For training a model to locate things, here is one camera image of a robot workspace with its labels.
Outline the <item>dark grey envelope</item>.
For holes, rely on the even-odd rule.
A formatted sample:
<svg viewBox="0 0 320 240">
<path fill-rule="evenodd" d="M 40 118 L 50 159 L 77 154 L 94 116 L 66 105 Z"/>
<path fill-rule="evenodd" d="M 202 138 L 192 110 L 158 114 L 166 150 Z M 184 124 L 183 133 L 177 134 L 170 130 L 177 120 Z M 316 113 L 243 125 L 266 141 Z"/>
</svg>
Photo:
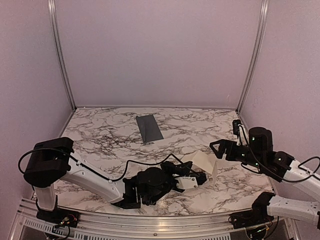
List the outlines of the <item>dark grey envelope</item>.
<svg viewBox="0 0 320 240">
<path fill-rule="evenodd" d="M 153 114 L 136 116 L 135 120 L 144 144 L 164 139 Z"/>
</svg>

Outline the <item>cream letter paper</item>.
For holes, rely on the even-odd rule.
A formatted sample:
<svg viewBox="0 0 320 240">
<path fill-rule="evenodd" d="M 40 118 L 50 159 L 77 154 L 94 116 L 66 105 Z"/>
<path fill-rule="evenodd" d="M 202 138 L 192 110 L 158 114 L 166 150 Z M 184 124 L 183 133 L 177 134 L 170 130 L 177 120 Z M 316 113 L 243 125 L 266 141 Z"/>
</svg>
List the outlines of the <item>cream letter paper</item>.
<svg viewBox="0 0 320 240">
<path fill-rule="evenodd" d="M 218 167 L 217 158 L 214 154 L 206 154 L 201 150 L 186 154 L 182 157 L 183 163 L 191 161 L 193 165 L 205 171 L 212 178 L 213 185 L 216 184 Z"/>
</svg>

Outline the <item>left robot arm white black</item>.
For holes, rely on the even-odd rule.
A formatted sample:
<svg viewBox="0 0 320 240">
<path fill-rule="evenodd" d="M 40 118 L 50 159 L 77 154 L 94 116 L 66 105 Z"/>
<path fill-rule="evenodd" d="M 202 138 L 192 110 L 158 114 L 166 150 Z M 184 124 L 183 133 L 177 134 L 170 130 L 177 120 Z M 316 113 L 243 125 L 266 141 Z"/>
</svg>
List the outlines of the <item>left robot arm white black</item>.
<svg viewBox="0 0 320 240">
<path fill-rule="evenodd" d="M 204 172 L 192 169 L 192 161 L 183 163 L 178 159 L 174 164 L 167 158 L 157 163 L 146 163 L 146 170 L 131 178 L 122 174 L 112 179 L 81 159 L 73 144 L 70 138 L 59 137 L 36 143 L 32 150 L 20 157 L 21 161 L 29 157 L 21 173 L 34 188 L 36 217 L 58 228 L 75 228 L 80 217 L 77 211 L 58 207 L 58 196 L 54 190 L 54 183 L 58 180 L 76 184 L 125 210 L 139 209 L 142 205 L 154 206 L 170 191 L 182 193 L 207 181 Z"/>
</svg>

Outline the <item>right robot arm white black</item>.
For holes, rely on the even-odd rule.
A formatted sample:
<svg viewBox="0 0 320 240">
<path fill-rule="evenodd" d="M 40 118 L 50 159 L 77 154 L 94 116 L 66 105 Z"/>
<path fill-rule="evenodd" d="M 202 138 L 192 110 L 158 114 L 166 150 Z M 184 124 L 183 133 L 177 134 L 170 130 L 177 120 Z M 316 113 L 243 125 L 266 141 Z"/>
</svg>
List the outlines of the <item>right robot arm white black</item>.
<svg viewBox="0 0 320 240">
<path fill-rule="evenodd" d="M 209 144 L 218 159 L 239 162 L 243 167 L 253 167 L 253 172 L 292 186 L 310 197 L 310 201 L 286 198 L 274 192 L 262 192 L 251 209 L 230 216 L 233 227 L 244 228 L 283 217 L 320 227 L 320 175 L 319 167 L 310 170 L 306 162 L 299 162 L 284 151 L 274 151 L 273 136 L 269 129 L 253 127 L 248 133 L 243 125 L 234 127 L 238 140 L 220 139 Z"/>
</svg>

